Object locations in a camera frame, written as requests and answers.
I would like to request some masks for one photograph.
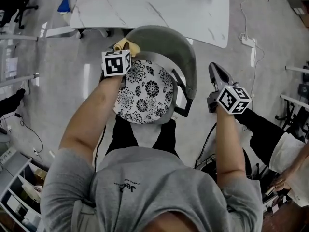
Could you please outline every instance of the gray t-shirt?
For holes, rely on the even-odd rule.
[[[48,171],[41,212],[47,231],[138,232],[167,211],[185,214],[201,232],[259,232],[259,181],[234,178],[222,190],[206,173],[150,148],[117,149],[99,170],[62,149]]]

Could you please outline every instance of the white shirt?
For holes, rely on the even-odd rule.
[[[291,134],[283,134],[271,155],[269,168],[281,174],[292,165],[304,145]],[[301,207],[309,205],[309,158],[286,182],[291,187],[288,196]]]

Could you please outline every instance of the floral seat cushion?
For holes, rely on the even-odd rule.
[[[136,60],[113,109],[131,123],[152,123],[166,113],[172,98],[173,84],[166,70],[151,61]]]

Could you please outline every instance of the power strip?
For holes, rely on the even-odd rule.
[[[253,39],[250,39],[249,37],[243,36],[241,38],[241,43],[251,48],[255,48],[255,41]]]
[[[4,165],[15,153],[16,150],[14,148],[9,148],[7,151],[5,151],[0,157],[1,165]]]

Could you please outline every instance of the person in white shirt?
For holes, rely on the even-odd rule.
[[[235,115],[253,136],[250,147],[271,170],[280,173],[276,191],[287,189],[299,206],[309,205],[309,143],[303,143],[250,109]]]

